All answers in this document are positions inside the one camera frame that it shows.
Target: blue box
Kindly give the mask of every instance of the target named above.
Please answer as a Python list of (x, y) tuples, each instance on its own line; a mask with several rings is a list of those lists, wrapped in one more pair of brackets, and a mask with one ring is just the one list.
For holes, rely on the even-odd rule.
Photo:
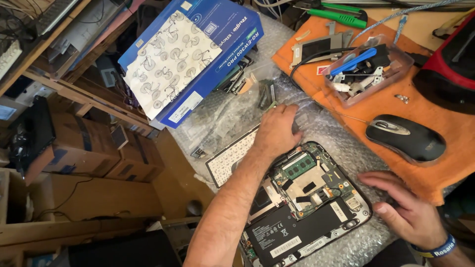
[(173, 0), (119, 59), (124, 70), (176, 10), (208, 34), (222, 52), (155, 117), (172, 128), (180, 125), (264, 35), (259, 15), (229, 0)]

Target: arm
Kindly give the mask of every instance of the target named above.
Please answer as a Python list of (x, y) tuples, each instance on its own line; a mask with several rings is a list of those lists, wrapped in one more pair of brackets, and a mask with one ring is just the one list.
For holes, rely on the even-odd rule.
[[(425, 250), (442, 246), (447, 240), (436, 207), (417, 198), (392, 172), (367, 172), (358, 175), (362, 183), (385, 190), (399, 204), (394, 208), (385, 202), (373, 204), (373, 210), (402, 239)], [(475, 267), (455, 246), (442, 257), (427, 258), (433, 267)]]
[(297, 105), (279, 105), (262, 116), (254, 144), (207, 208), (191, 239), (185, 267), (231, 266), (252, 201), (274, 159), (302, 138), (292, 134)]

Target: red device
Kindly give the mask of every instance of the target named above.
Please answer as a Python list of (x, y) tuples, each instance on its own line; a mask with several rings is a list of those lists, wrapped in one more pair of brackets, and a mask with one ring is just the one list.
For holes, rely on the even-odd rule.
[(432, 103), (475, 114), (475, 12), (437, 49), (412, 81)]

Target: hand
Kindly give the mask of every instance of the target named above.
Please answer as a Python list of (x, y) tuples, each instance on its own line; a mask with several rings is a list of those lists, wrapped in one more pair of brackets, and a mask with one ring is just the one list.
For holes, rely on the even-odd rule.
[(436, 207), (417, 198), (394, 173), (367, 172), (358, 174), (358, 178), (364, 184), (387, 191), (398, 202), (397, 208), (376, 202), (373, 210), (401, 238), (425, 250), (438, 248), (447, 241)]
[(261, 155), (270, 156), (272, 160), (291, 150), (302, 138), (303, 132), (292, 134), (292, 123), (297, 105), (278, 105), (267, 111), (261, 119), (252, 148)]

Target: green tool handle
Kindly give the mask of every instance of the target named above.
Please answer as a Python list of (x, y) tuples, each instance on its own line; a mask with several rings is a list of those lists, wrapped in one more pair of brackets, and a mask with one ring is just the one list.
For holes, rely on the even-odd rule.
[(333, 19), (343, 25), (360, 28), (360, 29), (366, 28), (366, 21), (357, 19), (352, 15), (345, 15), (345, 14), (340, 14), (333, 11), (316, 10), (316, 9), (308, 10), (307, 13), (312, 16)]

